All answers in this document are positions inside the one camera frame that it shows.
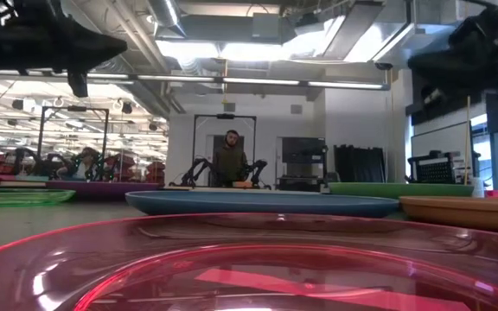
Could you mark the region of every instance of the green plate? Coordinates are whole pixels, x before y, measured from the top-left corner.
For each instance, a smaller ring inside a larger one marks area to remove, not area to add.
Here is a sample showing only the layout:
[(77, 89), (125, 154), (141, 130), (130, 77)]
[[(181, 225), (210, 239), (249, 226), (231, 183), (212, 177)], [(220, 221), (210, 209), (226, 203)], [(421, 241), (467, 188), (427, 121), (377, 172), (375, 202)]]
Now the green plate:
[(398, 200), (401, 196), (471, 196), (473, 186), (379, 182), (332, 182), (332, 194), (372, 196)]
[(69, 200), (72, 190), (53, 189), (0, 189), (0, 207), (51, 206)]

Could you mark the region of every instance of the red plate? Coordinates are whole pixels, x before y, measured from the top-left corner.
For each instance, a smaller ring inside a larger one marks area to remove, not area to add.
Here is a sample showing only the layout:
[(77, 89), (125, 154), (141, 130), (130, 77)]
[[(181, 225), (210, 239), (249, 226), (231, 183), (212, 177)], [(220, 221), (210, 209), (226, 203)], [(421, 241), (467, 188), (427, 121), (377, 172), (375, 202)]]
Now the red plate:
[(0, 310), (498, 310), (498, 234), (291, 214), (81, 225), (0, 247)]

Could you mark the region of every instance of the blue plate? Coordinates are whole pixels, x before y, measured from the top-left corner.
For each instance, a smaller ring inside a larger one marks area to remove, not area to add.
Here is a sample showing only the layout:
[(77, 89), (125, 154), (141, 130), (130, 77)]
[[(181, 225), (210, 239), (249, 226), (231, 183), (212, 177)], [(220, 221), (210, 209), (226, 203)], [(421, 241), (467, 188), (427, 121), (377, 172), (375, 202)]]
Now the blue plate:
[(149, 215), (183, 213), (308, 213), (383, 218), (399, 208), (392, 199), (345, 195), (143, 191), (126, 194)]

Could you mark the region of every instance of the person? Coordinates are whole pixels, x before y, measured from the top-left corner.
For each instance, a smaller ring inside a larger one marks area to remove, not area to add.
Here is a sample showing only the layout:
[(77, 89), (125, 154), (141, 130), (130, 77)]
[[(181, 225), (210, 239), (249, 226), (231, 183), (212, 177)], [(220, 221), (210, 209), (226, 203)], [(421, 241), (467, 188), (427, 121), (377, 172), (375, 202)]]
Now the person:
[(243, 167), (247, 165), (247, 157), (238, 146), (239, 134), (229, 130), (224, 137), (222, 147), (214, 151), (213, 165), (217, 173), (216, 187), (232, 187), (235, 181), (243, 181)]
[(86, 172), (89, 169), (94, 169), (93, 164), (95, 163), (97, 156), (98, 156), (98, 152), (95, 149), (85, 147), (82, 150), (82, 152), (78, 155), (78, 157), (81, 159), (81, 162), (78, 165), (76, 172), (69, 172), (68, 167), (63, 167), (63, 168), (59, 168), (57, 170), (57, 175), (61, 179), (69, 177), (69, 178), (73, 178), (73, 179), (86, 180)]

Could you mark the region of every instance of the dark jacket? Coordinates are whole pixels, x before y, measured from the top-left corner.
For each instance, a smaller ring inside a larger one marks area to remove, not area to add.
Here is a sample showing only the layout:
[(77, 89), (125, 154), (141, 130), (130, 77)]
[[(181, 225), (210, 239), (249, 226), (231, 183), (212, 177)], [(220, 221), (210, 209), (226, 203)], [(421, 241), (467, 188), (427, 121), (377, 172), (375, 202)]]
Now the dark jacket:
[(242, 181), (242, 169), (246, 164), (246, 154), (241, 148), (223, 146), (214, 151), (213, 165), (220, 181)]

